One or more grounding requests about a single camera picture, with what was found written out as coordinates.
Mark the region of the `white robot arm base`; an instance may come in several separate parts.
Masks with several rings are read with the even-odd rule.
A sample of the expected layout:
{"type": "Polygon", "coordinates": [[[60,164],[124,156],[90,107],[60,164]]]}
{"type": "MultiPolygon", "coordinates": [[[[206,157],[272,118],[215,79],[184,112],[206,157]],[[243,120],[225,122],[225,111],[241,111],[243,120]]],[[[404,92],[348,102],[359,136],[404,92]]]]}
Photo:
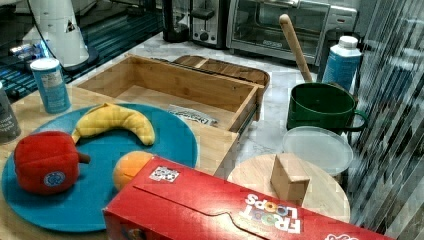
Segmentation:
{"type": "Polygon", "coordinates": [[[94,63],[97,51],[87,45],[75,17],[72,0],[27,0],[33,19],[24,43],[40,43],[67,71],[94,63]]]}

